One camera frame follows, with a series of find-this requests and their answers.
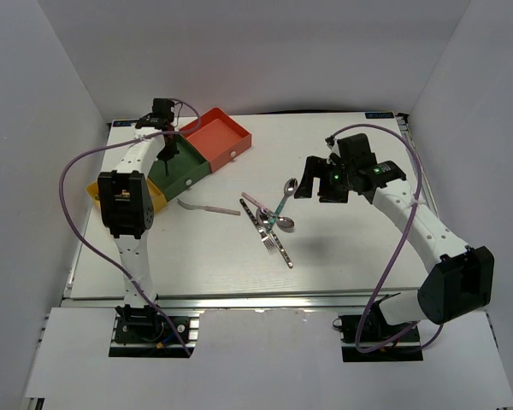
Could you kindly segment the silver fork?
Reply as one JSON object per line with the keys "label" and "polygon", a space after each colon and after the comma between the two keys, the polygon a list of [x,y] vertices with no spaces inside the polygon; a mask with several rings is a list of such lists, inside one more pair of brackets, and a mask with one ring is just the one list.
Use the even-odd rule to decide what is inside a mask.
{"label": "silver fork", "polygon": [[280,246],[280,244],[274,239],[274,235],[269,232],[266,233],[265,230],[269,225],[269,217],[266,213],[262,213],[258,211],[256,213],[256,220],[258,225],[260,226],[259,231],[263,234],[263,242],[268,250],[278,249],[280,252],[283,252],[284,249]]}

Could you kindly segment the pink handled fork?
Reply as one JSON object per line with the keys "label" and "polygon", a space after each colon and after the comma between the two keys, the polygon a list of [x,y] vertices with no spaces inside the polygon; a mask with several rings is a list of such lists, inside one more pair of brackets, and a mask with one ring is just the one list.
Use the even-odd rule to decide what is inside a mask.
{"label": "pink handled fork", "polygon": [[213,206],[207,206],[207,205],[193,205],[189,204],[187,202],[183,202],[180,199],[177,200],[177,203],[184,209],[187,210],[201,210],[205,212],[211,212],[216,214],[228,214],[233,216],[240,216],[241,213],[238,210],[233,210],[229,208],[219,208],[219,207],[213,207]]}

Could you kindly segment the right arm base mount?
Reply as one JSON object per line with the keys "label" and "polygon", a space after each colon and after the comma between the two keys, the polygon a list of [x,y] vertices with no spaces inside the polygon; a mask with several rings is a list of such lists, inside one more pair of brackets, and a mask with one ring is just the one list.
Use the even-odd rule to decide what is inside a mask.
{"label": "right arm base mount", "polygon": [[[338,331],[341,340],[341,352],[344,363],[387,363],[387,362],[417,362],[423,361],[420,350],[421,339],[417,327],[400,338],[388,343],[386,346],[371,353],[360,353],[355,346],[356,330],[359,323],[359,315],[341,315],[332,322],[334,330]],[[377,319],[369,316],[363,327],[360,337],[362,348],[373,347],[384,342],[403,330],[407,325],[379,325]]]}

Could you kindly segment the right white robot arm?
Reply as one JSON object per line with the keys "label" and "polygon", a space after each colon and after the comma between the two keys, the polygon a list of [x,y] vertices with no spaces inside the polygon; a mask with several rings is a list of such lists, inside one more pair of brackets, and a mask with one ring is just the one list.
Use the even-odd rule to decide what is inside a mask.
{"label": "right white robot arm", "polygon": [[447,228],[395,162],[377,161],[366,134],[331,136],[326,143],[328,157],[307,158],[295,198],[346,203],[352,192],[363,196],[401,231],[427,272],[417,290],[373,301],[375,338],[389,340],[401,325],[425,319],[443,325],[490,303],[495,260],[487,247],[472,247]]}

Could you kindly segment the green handled spoon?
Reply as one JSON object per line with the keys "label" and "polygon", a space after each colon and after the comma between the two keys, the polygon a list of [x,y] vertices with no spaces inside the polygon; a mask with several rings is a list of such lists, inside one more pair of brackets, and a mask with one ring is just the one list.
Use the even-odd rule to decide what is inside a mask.
{"label": "green handled spoon", "polygon": [[271,232],[273,230],[275,220],[280,216],[281,211],[285,207],[288,199],[292,196],[294,196],[296,190],[298,188],[298,181],[296,178],[290,178],[286,181],[283,187],[283,197],[281,198],[279,204],[277,205],[274,216],[271,219],[271,222],[269,223],[268,228],[265,230],[267,233]]}

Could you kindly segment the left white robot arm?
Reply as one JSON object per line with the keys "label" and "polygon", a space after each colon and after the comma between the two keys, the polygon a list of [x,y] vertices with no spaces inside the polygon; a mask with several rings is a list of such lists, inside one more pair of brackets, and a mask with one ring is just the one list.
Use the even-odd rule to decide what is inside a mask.
{"label": "left white robot arm", "polygon": [[147,247],[155,210],[147,178],[155,161],[167,171],[168,161],[179,153],[174,106],[171,99],[154,99],[152,110],[135,124],[135,143],[111,171],[97,178],[103,224],[118,248],[121,266],[130,274],[124,279],[124,303],[133,308],[156,299]]}

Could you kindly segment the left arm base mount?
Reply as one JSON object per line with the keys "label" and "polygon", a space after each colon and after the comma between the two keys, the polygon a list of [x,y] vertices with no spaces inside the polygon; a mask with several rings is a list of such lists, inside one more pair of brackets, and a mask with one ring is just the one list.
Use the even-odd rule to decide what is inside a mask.
{"label": "left arm base mount", "polygon": [[192,318],[170,316],[168,322],[149,306],[115,308],[109,358],[188,359]]}

